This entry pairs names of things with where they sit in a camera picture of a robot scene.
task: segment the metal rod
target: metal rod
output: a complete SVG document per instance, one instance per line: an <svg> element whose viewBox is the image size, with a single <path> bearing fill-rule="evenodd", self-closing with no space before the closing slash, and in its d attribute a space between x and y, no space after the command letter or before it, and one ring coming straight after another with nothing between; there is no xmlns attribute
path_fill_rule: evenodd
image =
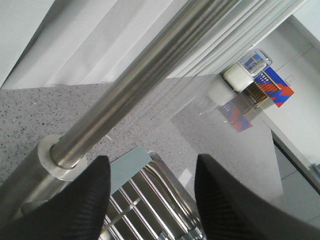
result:
<svg viewBox="0 0 320 240"><path fill-rule="evenodd" d="M232 10L237 0L190 0L106 93L54 145L51 157L65 169L104 137L195 44Z"/></svg>
<svg viewBox="0 0 320 240"><path fill-rule="evenodd" d="M129 197L129 195L126 193L126 191L120 187L119 191L121 193L121 195L124 197L124 199L126 200L126 202L130 205L133 204L133 201L131 200L131 198ZM133 211L134 213L138 216L138 218L140 219L140 221L142 222L142 224L145 226L145 228L148 230L148 232L152 235L152 237L154 239L158 238L157 233L155 232L155 230L150 226L150 224L148 223L148 221L146 220L146 218L142 215L142 213L139 211L139 209L137 208L137 205L135 204L133 206Z"/></svg>
<svg viewBox="0 0 320 240"><path fill-rule="evenodd" d="M170 213L170 215L173 217L173 219L176 221L176 223L179 225L181 230L184 233L187 233L189 231L189 228L187 226L188 223L186 223L183 219L181 219L178 214L175 212L175 210L172 208L172 206L166 201L165 197L161 194L159 189L155 186L155 184L151 181L151 179L148 177L146 172L142 169L140 172L143 179L147 182L149 187L152 189L152 191L156 194L156 196L160 199L164 207L167 209L167 211Z"/></svg>
<svg viewBox="0 0 320 240"><path fill-rule="evenodd" d="M170 238L170 240L174 240L175 236L174 234L170 231L170 229L168 228L168 226L165 224L165 222L161 219L161 217L159 216L159 214L156 212L156 210L152 207L152 205L150 204L150 202L148 201L148 199L146 198L146 196L143 194L143 192L141 191L141 189L138 187L138 185L135 183L135 181L133 179L129 180L129 183L131 185L131 187L134 189L134 191L138 194L138 196L142 199L142 201L144 202L144 204L147 206L147 208L151 211L152 215L155 217L155 219L157 220L157 222L161 225L161 227L165 230L165 232L168 234L168 237Z"/></svg>
<svg viewBox="0 0 320 240"><path fill-rule="evenodd" d="M121 207L118 205L118 203L116 202L116 200L110 196L110 203L112 204L112 206L115 208L115 210L118 212L118 214L122 214L123 210L121 209ZM122 216L123 221L125 222L125 224L127 225L127 227L131 230L131 232L134 234L134 236L136 237L136 239L138 240L144 240L143 237L140 235L140 233L138 232L138 230L135 228L135 226L132 224L132 222L129 220L129 218L126 215Z"/></svg>

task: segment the metal rack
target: metal rack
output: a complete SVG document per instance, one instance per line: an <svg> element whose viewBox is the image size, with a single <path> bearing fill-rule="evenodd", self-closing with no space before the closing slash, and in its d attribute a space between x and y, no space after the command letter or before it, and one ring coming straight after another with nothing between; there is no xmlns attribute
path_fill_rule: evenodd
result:
<svg viewBox="0 0 320 240"><path fill-rule="evenodd" d="M110 198L100 240L202 240L198 214L153 160Z"/></svg>

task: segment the white wall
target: white wall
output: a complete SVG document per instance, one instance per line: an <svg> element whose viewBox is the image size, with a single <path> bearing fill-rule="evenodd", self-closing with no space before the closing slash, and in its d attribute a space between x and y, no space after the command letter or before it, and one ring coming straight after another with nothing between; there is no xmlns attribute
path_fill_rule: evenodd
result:
<svg viewBox="0 0 320 240"><path fill-rule="evenodd" d="M54 0L0 0L0 86Z"/></svg>
<svg viewBox="0 0 320 240"><path fill-rule="evenodd" d="M217 7L217 24L170 77L219 73L303 1L234 1L234 8L222 13ZM186 2L55 0L34 45L2 87L113 82Z"/></svg>
<svg viewBox="0 0 320 240"><path fill-rule="evenodd" d="M320 52L288 21L259 47L294 90L280 108L269 102L263 111L309 162L320 162Z"/></svg>
<svg viewBox="0 0 320 240"><path fill-rule="evenodd" d="M320 1L309 0L293 15L320 41Z"/></svg>

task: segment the white curtain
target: white curtain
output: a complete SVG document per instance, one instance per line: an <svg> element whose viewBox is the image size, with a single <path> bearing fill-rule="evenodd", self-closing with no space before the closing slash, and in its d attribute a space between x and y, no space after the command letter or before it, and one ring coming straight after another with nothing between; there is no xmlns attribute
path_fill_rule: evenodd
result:
<svg viewBox="0 0 320 240"><path fill-rule="evenodd" d="M187 0L56 0L5 89L112 82ZM217 74L303 0L243 0L168 77Z"/></svg>

